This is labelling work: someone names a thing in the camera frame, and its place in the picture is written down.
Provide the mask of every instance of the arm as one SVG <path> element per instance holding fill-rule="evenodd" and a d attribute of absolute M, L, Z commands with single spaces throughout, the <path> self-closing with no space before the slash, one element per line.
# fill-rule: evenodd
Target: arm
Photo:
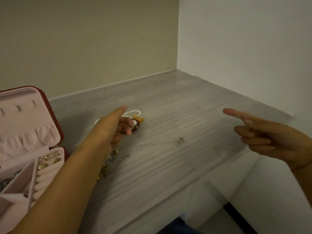
<path fill-rule="evenodd" d="M 111 144 L 120 141 L 119 132 L 131 134 L 129 125 L 133 122 L 129 118 L 120 119 L 124 111 L 125 106 L 119 107 L 96 124 L 11 234 L 70 234 L 78 231 Z"/>
<path fill-rule="evenodd" d="M 246 112 L 223 112 L 244 122 L 244 126 L 235 126 L 234 131 L 250 150 L 287 163 L 312 207 L 312 139 L 290 126 Z"/>

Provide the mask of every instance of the red jewelry box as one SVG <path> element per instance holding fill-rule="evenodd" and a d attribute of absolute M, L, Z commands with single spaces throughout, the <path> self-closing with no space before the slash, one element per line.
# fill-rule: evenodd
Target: red jewelry box
<path fill-rule="evenodd" d="M 0 192 L 0 234 L 18 224 L 64 164 L 68 153 L 59 147 L 63 139 L 42 90 L 0 91 L 0 181 L 11 178 Z"/>

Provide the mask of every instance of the gray tabletop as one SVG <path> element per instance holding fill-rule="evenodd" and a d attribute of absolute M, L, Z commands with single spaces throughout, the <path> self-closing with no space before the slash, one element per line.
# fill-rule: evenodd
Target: gray tabletop
<path fill-rule="evenodd" d="M 179 70 L 50 101 L 71 153 L 100 117 L 128 105 L 144 122 L 125 136 L 118 158 L 130 157 L 96 185 L 80 233 L 112 233 L 243 148 L 233 132 L 241 124 L 222 114 L 235 108 L 285 122 L 290 116 Z M 227 148 L 229 154 L 220 153 Z"/>

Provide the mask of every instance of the jewelry box lid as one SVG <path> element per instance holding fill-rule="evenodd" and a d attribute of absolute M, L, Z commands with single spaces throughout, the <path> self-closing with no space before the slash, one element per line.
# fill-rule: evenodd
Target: jewelry box lid
<path fill-rule="evenodd" d="M 34 86 L 0 91 L 0 164 L 59 145 L 64 134 L 45 93 Z"/>

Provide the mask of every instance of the forearm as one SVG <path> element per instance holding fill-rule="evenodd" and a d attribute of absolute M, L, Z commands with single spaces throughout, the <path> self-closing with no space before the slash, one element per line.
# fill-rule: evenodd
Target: forearm
<path fill-rule="evenodd" d="M 12 233 L 76 233 L 103 163 L 103 147 L 81 145 Z"/>
<path fill-rule="evenodd" d="M 312 207 L 312 163 L 293 172 L 310 206 Z"/>

